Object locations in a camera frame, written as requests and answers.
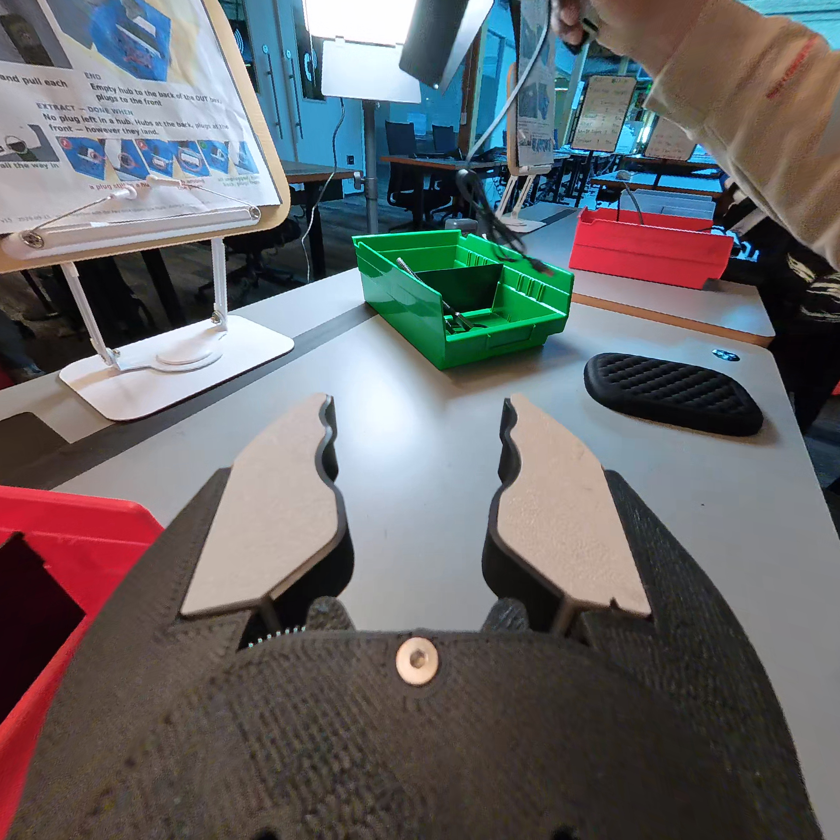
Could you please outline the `led light panel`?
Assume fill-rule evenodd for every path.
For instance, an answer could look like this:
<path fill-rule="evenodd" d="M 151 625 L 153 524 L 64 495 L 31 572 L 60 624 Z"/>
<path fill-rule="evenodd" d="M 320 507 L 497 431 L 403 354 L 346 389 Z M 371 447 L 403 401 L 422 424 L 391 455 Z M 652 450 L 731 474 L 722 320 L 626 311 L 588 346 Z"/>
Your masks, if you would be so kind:
<path fill-rule="evenodd" d="M 419 103 L 420 82 L 400 68 L 415 1 L 305 1 L 308 32 L 322 39 L 322 93 Z"/>

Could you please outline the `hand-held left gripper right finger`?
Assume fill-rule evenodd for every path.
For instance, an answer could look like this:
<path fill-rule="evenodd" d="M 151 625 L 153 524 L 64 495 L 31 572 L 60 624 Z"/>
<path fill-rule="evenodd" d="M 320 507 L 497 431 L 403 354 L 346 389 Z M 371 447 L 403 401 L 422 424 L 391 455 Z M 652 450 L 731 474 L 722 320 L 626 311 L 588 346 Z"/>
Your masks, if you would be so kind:
<path fill-rule="evenodd" d="M 530 625 L 573 625 L 588 612 L 644 621 L 652 608 L 601 462 L 524 394 L 500 420 L 500 487 L 482 573 Z"/>

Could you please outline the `wooden office desk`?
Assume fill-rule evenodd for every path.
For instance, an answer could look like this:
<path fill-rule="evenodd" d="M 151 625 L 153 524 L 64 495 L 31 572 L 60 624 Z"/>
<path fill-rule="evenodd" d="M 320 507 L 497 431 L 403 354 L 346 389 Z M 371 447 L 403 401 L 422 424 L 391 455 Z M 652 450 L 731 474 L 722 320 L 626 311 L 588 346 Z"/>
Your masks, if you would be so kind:
<path fill-rule="evenodd" d="M 308 257 L 310 277 L 315 280 L 327 276 L 326 257 L 322 237 L 320 206 L 337 203 L 344 198 L 344 184 L 361 184 L 361 172 L 320 164 L 282 161 L 291 189 L 291 204 L 303 210 L 301 231 L 304 234 L 304 251 Z"/>

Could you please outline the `black wrist rest pad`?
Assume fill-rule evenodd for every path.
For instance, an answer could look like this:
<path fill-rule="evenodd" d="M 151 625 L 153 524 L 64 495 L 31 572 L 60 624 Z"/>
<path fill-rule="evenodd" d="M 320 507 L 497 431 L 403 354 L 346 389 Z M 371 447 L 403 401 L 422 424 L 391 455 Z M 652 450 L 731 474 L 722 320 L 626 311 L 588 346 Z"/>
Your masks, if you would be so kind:
<path fill-rule="evenodd" d="M 763 427 L 763 413 L 742 385 L 693 364 L 599 353 L 586 362 L 583 380 L 597 403 L 630 417 L 730 437 Z"/>

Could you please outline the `red plastic bin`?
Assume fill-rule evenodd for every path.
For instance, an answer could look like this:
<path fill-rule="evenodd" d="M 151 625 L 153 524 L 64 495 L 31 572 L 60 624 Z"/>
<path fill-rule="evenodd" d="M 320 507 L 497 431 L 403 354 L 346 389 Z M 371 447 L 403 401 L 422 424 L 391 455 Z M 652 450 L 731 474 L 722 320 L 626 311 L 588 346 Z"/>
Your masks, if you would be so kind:
<path fill-rule="evenodd" d="M 1 720 L 1 827 L 18 807 L 47 711 L 68 664 L 105 602 L 162 533 L 141 505 L 47 490 L 1 488 L 1 548 L 21 532 L 86 616 Z"/>

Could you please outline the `grey usb hub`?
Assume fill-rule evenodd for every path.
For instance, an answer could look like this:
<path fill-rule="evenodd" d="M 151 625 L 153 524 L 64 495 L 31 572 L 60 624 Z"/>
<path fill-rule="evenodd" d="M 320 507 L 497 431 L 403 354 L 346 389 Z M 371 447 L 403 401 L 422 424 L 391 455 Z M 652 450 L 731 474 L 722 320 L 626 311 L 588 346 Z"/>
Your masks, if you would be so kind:
<path fill-rule="evenodd" d="M 492 5 L 492 2 L 478 1 L 416 2 L 402 46 L 400 70 L 427 87 L 446 90 L 486 22 Z M 469 208 L 475 211 L 477 220 L 484 225 L 487 240 L 497 255 L 506 261 L 524 259 L 538 273 L 550 277 L 555 269 L 527 255 L 520 235 L 511 231 L 494 215 L 481 180 L 469 164 L 493 134 L 498 123 L 508 115 L 522 85 L 536 66 L 550 31 L 550 6 L 546 6 L 544 16 L 542 33 L 525 70 L 518 75 L 512 93 L 487 131 L 469 149 L 455 179 L 460 194 Z"/>

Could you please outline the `red storage bin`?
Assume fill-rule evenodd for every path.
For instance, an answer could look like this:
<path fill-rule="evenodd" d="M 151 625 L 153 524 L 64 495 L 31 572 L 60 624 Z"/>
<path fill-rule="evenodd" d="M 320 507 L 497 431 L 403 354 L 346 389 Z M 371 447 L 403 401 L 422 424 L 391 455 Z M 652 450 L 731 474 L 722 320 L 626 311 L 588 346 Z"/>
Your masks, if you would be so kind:
<path fill-rule="evenodd" d="M 700 290 L 726 269 L 735 240 L 701 218 L 584 209 L 570 268 Z"/>

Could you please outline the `whiteboard on stand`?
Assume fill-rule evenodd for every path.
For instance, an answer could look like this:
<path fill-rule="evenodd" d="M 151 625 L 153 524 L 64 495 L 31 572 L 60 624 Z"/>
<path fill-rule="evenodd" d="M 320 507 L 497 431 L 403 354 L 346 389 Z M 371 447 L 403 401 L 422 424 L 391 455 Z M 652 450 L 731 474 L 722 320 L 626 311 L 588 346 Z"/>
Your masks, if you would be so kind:
<path fill-rule="evenodd" d="M 688 162 L 697 142 L 676 123 L 658 117 L 644 150 L 644 157 L 658 161 Z"/>
<path fill-rule="evenodd" d="M 589 76 L 569 146 L 577 151 L 614 153 L 636 84 L 634 76 Z"/>

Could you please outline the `poster board on stand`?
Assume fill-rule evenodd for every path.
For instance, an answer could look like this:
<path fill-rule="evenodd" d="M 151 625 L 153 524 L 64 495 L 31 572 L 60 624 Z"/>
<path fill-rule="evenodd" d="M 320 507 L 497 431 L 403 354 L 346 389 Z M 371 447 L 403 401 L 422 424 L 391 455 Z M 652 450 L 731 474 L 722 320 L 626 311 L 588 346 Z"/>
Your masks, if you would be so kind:
<path fill-rule="evenodd" d="M 508 74 L 508 94 L 514 95 L 506 113 L 509 177 L 496 218 L 518 235 L 544 226 L 520 214 L 540 177 L 554 166 L 558 39 L 550 11 L 548 1 L 520 3 L 518 62 Z"/>

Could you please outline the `green plastic bin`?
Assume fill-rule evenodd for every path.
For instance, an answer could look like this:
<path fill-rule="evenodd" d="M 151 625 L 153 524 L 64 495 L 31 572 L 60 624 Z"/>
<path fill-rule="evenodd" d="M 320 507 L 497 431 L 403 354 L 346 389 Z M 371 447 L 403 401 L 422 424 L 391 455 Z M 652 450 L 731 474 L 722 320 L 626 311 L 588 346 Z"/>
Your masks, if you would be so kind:
<path fill-rule="evenodd" d="M 545 276 L 524 259 L 503 260 L 491 243 L 456 229 L 353 237 L 365 301 L 441 371 L 542 347 L 567 323 L 574 274 Z M 417 273 L 458 266 L 503 267 L 491 310 L 452 309 Z M 459 312 L 486 329 L 450 334 L 445 317 Z"/>

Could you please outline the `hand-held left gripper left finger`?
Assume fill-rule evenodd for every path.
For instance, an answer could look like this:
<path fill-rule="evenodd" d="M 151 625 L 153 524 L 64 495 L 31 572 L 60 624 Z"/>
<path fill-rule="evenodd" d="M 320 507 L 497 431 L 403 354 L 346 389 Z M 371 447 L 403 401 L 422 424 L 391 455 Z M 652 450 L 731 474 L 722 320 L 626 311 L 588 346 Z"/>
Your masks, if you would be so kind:
<path fill-rule="evenodd" d="M 333 397 L 315 393 L 267 426 L 236 457 L 209 525 L 181 614 L 251 610 L 263 623 L 305 623 L 336 597 L 354 548 L 335 481 Z"/>

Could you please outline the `light panel stand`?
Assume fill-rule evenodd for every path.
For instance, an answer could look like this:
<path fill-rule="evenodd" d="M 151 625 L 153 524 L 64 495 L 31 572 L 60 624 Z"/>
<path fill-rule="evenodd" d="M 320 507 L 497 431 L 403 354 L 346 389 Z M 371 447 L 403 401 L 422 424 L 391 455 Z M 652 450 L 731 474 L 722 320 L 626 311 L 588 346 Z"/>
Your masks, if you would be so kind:
<path fill-rule="evenodd" d="M 365 215 L 367 232 L 369 235 L 380 233 L 379 225 L 379 185 L 377 178 L 377 164 L 379 157 L 376 149 L 375 111 L 377 103 L 370 99 L 361 101 L 364 142 L 364 175 L 360 183 L 363 184 Z"/>

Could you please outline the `person's right hand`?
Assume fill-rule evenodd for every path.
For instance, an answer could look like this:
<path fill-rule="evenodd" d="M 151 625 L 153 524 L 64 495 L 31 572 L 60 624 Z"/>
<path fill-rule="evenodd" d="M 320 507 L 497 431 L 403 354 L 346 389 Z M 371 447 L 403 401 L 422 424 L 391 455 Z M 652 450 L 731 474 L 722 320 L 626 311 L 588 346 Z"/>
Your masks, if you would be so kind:
<path fill-rule="evenodd" d="M 550 24 L 553 32 L 565 44 L 576 42 L 576 10 L 570 2 L 550 1 Z M 618 56 L 627 56 L 639 64 L 655 56 L 657 48 L 655 2 L 590 1 L 595 7 L 601 26 L 596 40 Z"/>

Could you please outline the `person's right forearm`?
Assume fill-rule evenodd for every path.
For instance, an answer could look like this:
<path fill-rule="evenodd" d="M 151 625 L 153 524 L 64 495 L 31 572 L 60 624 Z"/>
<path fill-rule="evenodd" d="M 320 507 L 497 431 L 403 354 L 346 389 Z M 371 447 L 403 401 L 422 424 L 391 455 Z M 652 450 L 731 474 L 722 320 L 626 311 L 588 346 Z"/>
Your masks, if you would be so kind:
<path fill-rule="evenodd" d="M 839 53 L 787 17 L 703 2 L 647 105 L 838 269 Z"/>

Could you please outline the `black bin divider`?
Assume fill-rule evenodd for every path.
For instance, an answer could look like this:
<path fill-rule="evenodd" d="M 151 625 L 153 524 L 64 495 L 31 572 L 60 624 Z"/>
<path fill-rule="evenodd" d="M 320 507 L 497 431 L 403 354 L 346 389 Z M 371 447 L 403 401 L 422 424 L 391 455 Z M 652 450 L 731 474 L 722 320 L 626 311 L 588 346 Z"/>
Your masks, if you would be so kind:
<path fill-rule="evenodd" d="M 436 290 L 452 309 L 463 314 L 492 309 L 502 274 L 503 267 L 498 263 L 417 273 L 425 285 Z"/>
<path fill-rule="evenodd" d="M 1 720 L 23 698 L 86 614 L 14 532 L 1 548 Z"/>

